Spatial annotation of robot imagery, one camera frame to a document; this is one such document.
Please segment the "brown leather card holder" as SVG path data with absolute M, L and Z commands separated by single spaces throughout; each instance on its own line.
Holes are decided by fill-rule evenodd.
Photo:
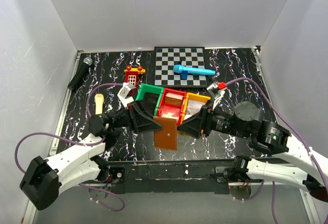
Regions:
M 167 117 L 154 117 L 162 129 L 154 131 L 154 146 L 164 150 L 177 150 L 177 123 L 176 119 Z

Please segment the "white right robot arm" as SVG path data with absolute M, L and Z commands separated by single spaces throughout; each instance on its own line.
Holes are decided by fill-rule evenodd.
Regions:
M 290 167 L 237 156 L 232 167 L 218 170 L 220 181 L 267 180 L 302 189 L 320 201 L 327 201 L 327 158 L 307 149 L 288 129 L 264 119 L 253 103 L 241 102 L 232 113 L 212 108 L 208 101 L 200 111 L 184 120 L 177 130 L 199 139 L 212 131 L 246 139 L 249 147 L 282 159 Z

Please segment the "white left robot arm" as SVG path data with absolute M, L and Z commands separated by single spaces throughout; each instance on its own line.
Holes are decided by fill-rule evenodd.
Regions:
M 140 100 L 115 113 L 92 115 L 88 119 L 89 135 L 54 156 L 34 158 L 19 184 L 37 210 L 52 205 L 69 188 L 89 180 L 100 180 L 108 165 L 100 158 L 105 148 L 113 146 L 119 137 L 117 128 L 129 128 L 133 133 L 162 129 Z

